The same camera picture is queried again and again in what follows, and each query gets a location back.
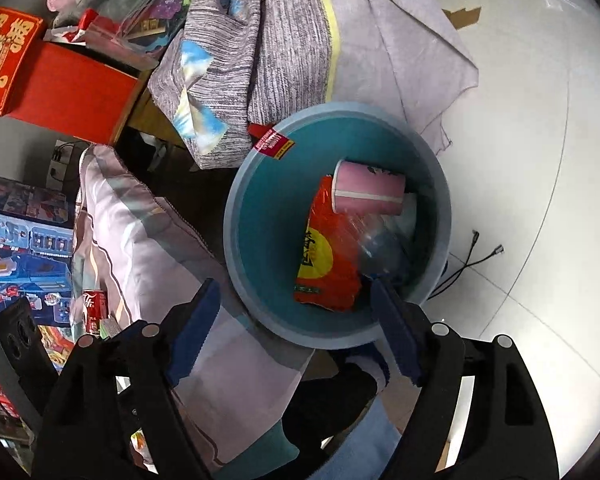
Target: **silver screw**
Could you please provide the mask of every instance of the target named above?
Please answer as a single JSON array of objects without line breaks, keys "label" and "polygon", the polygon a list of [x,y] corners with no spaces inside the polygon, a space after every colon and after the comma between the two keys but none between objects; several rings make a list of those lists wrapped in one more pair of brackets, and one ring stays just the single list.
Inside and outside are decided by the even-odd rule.
[{"label": "silver screw", "polygon": [[156,325],[155,323],[151,323],[142,329],[142,335],[144,337],[154,337],[158,335],[159,332],[160,326]]},{"label": "silver screw", "polygon": [[80,339],[78,339],[78,346],[81,348],[87,348],[87,346],[91,346],[91,343],[93,343],[93,341],[94,339],[92,335],[85,334],[81,336]]},{"label": "silver screw", "polygon": [[508,335],[499,335],[496,341],[503,348],[511,348],[513,346],[513,341]]},{"label": "silver screw", "polygon": [[449,327],[443,323],[435,323],[432,327],[431,327],[431,331],[435,334],[435,335],[441,335],[441,336],[445,336],[449,333]]}]

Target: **gray wall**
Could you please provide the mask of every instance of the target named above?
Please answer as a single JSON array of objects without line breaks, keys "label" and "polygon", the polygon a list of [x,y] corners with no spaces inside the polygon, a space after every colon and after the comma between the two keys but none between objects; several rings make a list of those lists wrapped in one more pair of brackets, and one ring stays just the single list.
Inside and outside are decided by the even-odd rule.
[{"label": "gray wall", "polygon": [[[46,0],[0,0],[0,6],[50,17]],[[56,139],[72,140],[33,124],[0,117],[0,176],[44,187]]]}]

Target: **teal fabric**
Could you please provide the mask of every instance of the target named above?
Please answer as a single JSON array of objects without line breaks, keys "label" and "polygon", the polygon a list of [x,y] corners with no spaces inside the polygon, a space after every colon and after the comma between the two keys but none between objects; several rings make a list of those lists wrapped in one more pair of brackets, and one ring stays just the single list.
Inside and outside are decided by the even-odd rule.
[{"label": "teal fabric", "polygon": [[298,448],[282,430],[282,421],[261,436],[251,447],[212,476],[214,480],[253,480],[298,458]]},{"label": "teal fabric", "polygon": [[394,454],[400,433],[389,422],[382,400],[371,408],[329,461],[309,480],[375,480]]}]

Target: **yellow circle on package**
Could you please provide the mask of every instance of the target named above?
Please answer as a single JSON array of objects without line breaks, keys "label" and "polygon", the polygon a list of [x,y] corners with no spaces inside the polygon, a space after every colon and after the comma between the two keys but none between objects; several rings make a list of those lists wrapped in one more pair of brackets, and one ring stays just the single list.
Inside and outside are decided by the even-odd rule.
[{"label": "yellow circle on package", "polygon": [[320,231],[307,227],[304,233],[302,265],[298,270],[298,278],[316,280],[326,276],[333,267],[333,251],[327,238]]}]

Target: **power strip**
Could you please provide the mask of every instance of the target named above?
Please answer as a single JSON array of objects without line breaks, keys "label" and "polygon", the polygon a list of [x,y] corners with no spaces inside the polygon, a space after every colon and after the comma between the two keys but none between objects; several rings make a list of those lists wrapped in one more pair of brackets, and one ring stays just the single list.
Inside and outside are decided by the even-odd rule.
[{"label": "power strip", "polygon": [[74,146],[72,144],[67,144],[64,140],[56,140],[49,171],[46,174],[47,189],[62,191],[62,184],[64,184],[66,170],[73,152]]}]

